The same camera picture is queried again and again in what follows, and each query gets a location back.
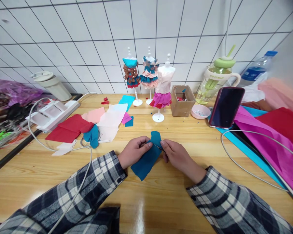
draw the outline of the white thermos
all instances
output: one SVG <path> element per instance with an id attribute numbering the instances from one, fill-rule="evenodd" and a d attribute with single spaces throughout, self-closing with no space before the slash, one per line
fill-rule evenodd
<path id="1" fill-rule="evenodd" d="M 40 71 L 32 74 L 31 77 L 60 101 L 66 101 L 72 97 L 70 92 L 52 72 Z"/>

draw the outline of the small pink bowl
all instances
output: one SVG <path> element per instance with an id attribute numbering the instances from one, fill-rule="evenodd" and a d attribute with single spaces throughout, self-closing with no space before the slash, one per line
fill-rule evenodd
<path id="1" fill-rule="evenodd" d="M 203 116 L 199 115 L 198 113 L 195 113 L 199 111 L 202 113 Z M 211 115 L 211 110 L 206 106 L 198 104 L 192 107 L 191 114 L 196 119 L 206 119 L 208 116 Z"/>

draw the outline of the water bottle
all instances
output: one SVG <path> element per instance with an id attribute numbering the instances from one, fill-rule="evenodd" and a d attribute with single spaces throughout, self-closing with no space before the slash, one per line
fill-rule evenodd
<path id="1" fill-rule="evenodd" d="M 270 68 L 272 58 L 277 53 L 277 51 L 267 51 L 263 57 L 252 62 L 249 68 L 241 76 L 241 82 L 238 84 L 238 87 L 244 87 L 254 83 L 260 74 L 266 72 Z"/>

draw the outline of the cardboard box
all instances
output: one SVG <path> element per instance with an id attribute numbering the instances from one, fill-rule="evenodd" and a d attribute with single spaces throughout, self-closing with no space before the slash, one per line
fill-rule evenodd
<path id="1" fill-rule="evenodd" d="M 187 99 L 186 101 L 178 101 L 177 98 Z M 195 96 L 188 85 L 173 85 L 172 89 L 172 114 L 174 117 L 188 117 L 193 105 L 195 104 Z"/>

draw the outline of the magenta skirt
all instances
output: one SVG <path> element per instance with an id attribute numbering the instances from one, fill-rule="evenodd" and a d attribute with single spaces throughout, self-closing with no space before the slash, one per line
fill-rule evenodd
<path id="1" fill-rule="evenodd" d="M 169 106 L 171 103 L 172 103 L 172 96 L 170 95 L 170 93 L 166 93 L 166 94 L 155 93 L 153 100 L 150 103 L 150 106 L 161 109 L 165 106 Z"/>

